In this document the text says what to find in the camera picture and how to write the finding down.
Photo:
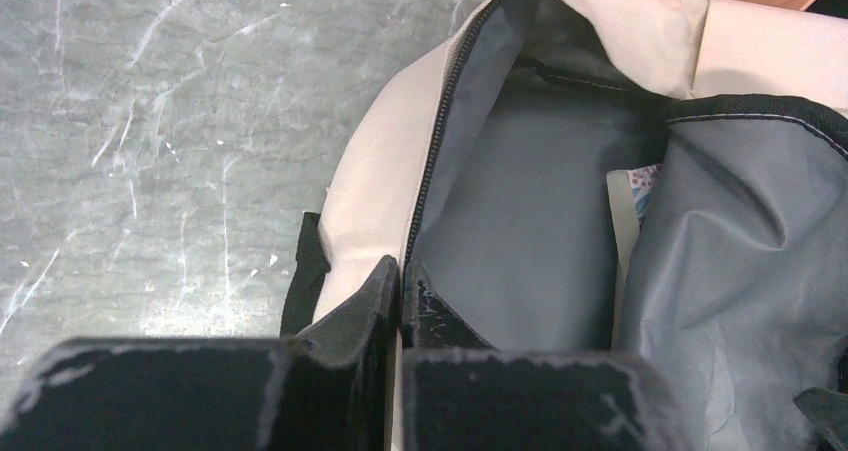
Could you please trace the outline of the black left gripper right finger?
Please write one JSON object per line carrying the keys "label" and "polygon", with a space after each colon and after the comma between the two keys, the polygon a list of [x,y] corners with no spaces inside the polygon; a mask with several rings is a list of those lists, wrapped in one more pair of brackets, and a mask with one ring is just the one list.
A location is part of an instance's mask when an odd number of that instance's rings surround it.
{"label": "black left gripper right finger", "polygon": [[437,293],[419,262],[403,285],[407,450],[679,450],[683,419],[644,359],[500,351]]}

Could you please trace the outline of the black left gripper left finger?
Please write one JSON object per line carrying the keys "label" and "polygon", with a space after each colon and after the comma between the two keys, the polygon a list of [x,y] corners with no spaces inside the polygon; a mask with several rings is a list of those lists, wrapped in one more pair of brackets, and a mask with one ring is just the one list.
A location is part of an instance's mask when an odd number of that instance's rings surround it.
{"label": "black left gripper left finger", "polygon": [[1,423],[5,450],[385,450],[394,258],[294,336],[60,343]]}

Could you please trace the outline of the beige canvas backpack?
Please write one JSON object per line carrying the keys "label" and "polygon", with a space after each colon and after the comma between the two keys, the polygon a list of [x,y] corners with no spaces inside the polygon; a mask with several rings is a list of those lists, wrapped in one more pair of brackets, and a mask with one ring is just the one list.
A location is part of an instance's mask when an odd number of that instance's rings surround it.
{"label": "beige canvas backpack", "polygon": [[[661,164],[611,344],[606,175]],[[679,450],[847,445],[847,16],[739,0],[488,0],[396,75],[304,216],[283,336],[390,256],[500,351],[644,359]]]}

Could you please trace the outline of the Little Women floral book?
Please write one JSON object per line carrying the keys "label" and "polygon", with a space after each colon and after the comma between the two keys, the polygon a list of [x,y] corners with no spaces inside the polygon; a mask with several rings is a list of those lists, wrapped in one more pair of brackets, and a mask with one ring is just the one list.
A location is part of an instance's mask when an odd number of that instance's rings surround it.
{"label": "Little Women floral book", "polygon": [[633,248],[640,234],[650,193],[658,181],[662,165],[613,170],[606,175],[607,193],[617,251],[617,277],[611,344],[621,338],[623,301]]}

